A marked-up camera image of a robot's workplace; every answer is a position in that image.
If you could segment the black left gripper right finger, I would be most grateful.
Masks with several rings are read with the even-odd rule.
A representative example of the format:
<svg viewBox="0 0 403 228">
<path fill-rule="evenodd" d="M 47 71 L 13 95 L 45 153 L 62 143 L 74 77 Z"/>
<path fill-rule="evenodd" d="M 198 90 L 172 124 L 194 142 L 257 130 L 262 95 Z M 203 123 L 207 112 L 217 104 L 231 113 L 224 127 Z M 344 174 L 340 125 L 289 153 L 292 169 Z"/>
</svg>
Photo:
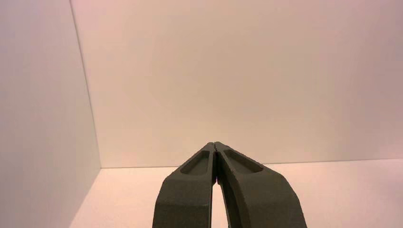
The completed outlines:
<svg viewBox="0 0 403 228">
<path fill-rule="evenodd" d="M 297 194 L 280 173 L 215 142 L 217 181 L 230 228 L 305 228 Z"/>
</svg>

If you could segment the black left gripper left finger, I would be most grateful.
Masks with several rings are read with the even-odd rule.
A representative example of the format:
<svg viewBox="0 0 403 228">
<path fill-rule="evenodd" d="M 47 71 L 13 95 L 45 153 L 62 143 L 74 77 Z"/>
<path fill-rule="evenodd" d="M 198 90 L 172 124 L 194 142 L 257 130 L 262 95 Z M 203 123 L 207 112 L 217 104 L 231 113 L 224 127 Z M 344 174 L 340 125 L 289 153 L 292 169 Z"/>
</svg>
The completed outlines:
<svg viewBox="0 0 403 228">
<path fill-rule="evenodd" d="M 215 152 L 214 143 L 207 143 L 164 179 L 154 207 L 154 228 L 211 227 Z"/>
</svg>

